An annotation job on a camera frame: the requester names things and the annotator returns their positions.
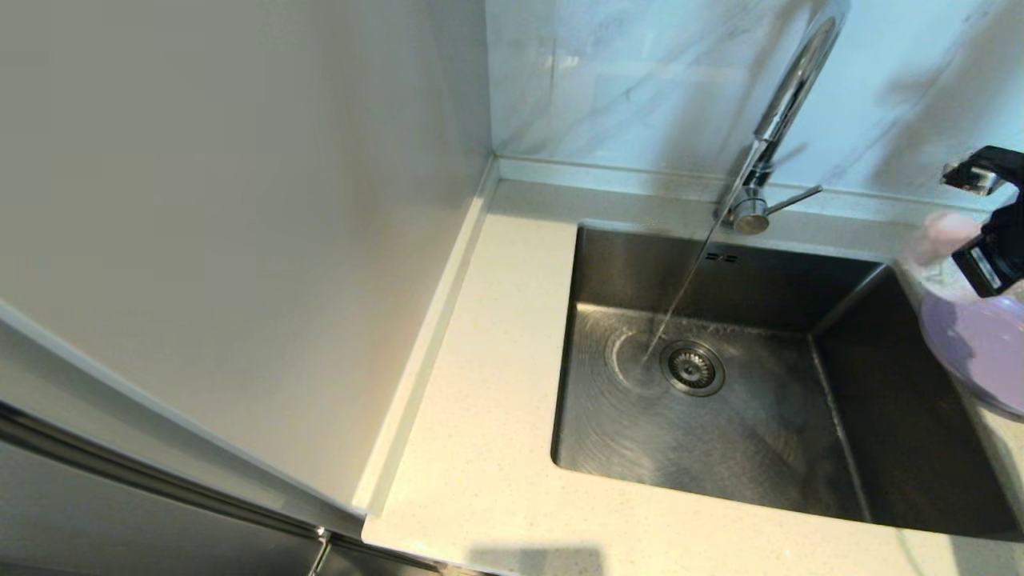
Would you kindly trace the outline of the pink bowl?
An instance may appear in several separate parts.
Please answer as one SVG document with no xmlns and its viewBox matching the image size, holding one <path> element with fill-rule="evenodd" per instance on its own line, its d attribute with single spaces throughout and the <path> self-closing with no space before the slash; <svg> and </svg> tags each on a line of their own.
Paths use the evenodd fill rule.
<svg viewBox="0 0 1024 576">
<path fill-rule="evenodd" d="M 913 268 L 937 265 L 977 237 L 981 227 L 976 219 L 958 212 L 933 213 L 912 236 L 902 260 Z"/>
</svg>

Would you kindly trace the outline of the purple plate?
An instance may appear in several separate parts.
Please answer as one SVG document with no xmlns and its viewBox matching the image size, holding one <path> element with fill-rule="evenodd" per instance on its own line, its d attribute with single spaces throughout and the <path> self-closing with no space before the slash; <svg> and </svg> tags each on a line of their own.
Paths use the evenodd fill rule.
<svg viewBox="0 0 1024 576">
<path fill-rule="evenodd" d="M 1024 302 L 1006 294 L 978 298 L 962 286 L 922 286 L 919 325 L 961 384 L 1024 422 Z"/>
</svg>

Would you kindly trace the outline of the chrome kitchen faucet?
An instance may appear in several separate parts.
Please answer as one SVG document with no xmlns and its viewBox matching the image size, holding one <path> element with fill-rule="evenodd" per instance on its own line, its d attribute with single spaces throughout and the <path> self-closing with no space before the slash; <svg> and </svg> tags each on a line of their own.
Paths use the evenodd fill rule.
<svg viewBox="0 0 1024 576">
<path fill-rule="evenodd" d="M 775 171 L 779 147 L 829 59 L 849 12 L 850 0 L 823 0 L 822 9 L 805 29 L 782 80 L 754 128 L 753 141 L 742 155 L 738 175 L 720 197 L 711 234 L 722 227 L 739 234 L 764 233 L 770 227 L 771 215 L 823 191 L 822 186 L 808 187 L 772 206 L 764 195 L 764 187 Z"/>
</svg>

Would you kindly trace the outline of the stainless steel sink basin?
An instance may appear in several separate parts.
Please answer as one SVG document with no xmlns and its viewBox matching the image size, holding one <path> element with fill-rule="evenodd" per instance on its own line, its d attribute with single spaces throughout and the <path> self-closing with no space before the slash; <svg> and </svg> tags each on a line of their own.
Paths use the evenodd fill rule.
<svg viewBox="0 0 1024 576">
<path fill-rule="evenodd" d="M 795 513 L 1024 543 L 1024 518 L 892 266 L 712 243 L 647 363 L 701 241 L 579 227 L 556 466 Z M 724 387 L 662 375 L 676 340 Z"/>
</svg>

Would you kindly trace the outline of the running water stream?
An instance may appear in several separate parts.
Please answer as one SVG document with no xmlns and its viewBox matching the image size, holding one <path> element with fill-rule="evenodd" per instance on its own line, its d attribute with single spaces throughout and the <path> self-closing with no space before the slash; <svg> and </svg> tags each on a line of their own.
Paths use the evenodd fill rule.
<svg viewBox="0 0 1024 576">
<path fill-rule="evenodd" d="M 662 333 L 665 331 L 666 325 L 668 325 L 673 314 L 675 314 L 676 307 L 679 305 L 680 300 L 684 298 L 685 293 L 688 291 L 689 284 L 691 284 L 692 278 L 696 275 L 696 269 L 702 259 L 706 252 L 706 248 L 709 247 L 710 242 L 714 239 L 714 234 L 720 230 L 722 222 L 727 219 L 733 204 L 735 204 L 736 197 L 745 189 L 746 175 L 752 172 L 752 169 L 758 163 L 758 156 L 760 156 L 762 150 L 765 147 L 765 142 L 761 139 L 755 138 L 750 145 L 746 152 L 742 155 L 742 163 L 739 164 L 738 174 L 736 174 L 735 179 L 731 186 L 728 186 L 726 192 L 720 197 L 714 204 L 712 211 L 712 223 L 703 236 L 701 243 L 701 249 L 696 252 L 694 258 L 689 262 L 688 270 L 683 276 L 683 281 L 681 285 L 670 300 L 668 308 L 663 311 L 662 316 L 658 317 L 658 324 L 656 324 L 656 329 L 650 337 L 650 343 L 647 344 L 647 349 L 644 351 L 642 357 L 643 363 L 647 363 L 648 358 L 652 355 L 655 347 L 658 346 L 658 340 L 662 339 Z"/>
</svg>

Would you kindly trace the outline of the round metal drain strainer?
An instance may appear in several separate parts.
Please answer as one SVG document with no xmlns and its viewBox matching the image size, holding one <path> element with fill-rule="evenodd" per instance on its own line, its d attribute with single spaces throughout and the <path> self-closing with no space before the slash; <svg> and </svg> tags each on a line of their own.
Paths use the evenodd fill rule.
<svg viewBox="0 0 1024 576">
<path fill-rule="evenodd" d="M 670 342 L 663 347 L 658 360 L 663 377 L 681 394 L 699 398 L 714 396 L 726 382 L 722 360 L 701 342 Z"/>
</svg>

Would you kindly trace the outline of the white tall cabinet side panel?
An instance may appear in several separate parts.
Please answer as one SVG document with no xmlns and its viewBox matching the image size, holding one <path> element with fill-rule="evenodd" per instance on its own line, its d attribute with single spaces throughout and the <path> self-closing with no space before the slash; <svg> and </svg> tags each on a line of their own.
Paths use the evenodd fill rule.
<svg viewBox="0 0 1024 576">
<path fill-rule="evenodd" d="M 484 0 L 0 0 L 0 318 L 369 513 L 487 65 Z"/>
</svg>

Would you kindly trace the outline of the chrome door trim bar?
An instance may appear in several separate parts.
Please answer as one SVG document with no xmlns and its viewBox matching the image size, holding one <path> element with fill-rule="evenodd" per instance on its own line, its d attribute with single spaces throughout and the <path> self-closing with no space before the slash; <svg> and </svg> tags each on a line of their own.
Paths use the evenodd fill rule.
<svg viewBox="0 0 1024 576">
<path fill-rule="evenodd" d="M 61 429 L 30 415 L 9 402 L 0 401 L 0 441 L 9 442 L 33 454 L 46 457 L 82 474 L 92 474 L 146 494 L 184 506 L 223 515 L 272 531 L 329 541 L 333 533 L 325 527 L 301 522 L 264 506 L 234 498 L 175 474 L 102 447 L 79 434 Z"/>
</svg>

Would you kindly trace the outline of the grey steel appliance door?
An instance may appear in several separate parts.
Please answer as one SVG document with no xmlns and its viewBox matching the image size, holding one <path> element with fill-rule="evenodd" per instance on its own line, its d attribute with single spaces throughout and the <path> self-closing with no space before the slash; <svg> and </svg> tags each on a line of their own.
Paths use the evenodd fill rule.
<svg viewBox="0 0 1024 576">
<path fill-rule="evenodd" d="M 321 552 L 0 442 L 0 576 L 310 576 Z"/>
</svg>

